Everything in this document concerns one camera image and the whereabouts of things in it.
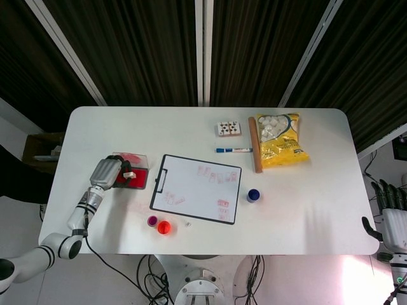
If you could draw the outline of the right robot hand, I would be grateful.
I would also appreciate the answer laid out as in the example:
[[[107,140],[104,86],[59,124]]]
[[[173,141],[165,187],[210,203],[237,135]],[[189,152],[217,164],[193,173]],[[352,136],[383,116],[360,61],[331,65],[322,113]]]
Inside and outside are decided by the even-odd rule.
[[[372,182],[383,231],[375,231],[366,217],[362,225],[368,235],[382,242],[387,250],[395,254],[406,254],[406,191],[380,179]]]

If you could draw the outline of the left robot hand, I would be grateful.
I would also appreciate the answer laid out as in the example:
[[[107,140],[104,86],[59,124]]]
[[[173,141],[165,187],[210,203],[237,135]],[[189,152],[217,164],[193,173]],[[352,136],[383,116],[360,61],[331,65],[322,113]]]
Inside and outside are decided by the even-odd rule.
[[[99,161],[90,177],[90,184],[92,187],[100,187],[107,191],[111,188],[127,187],[135,178],[136,174],[130,162],[115,154]]]

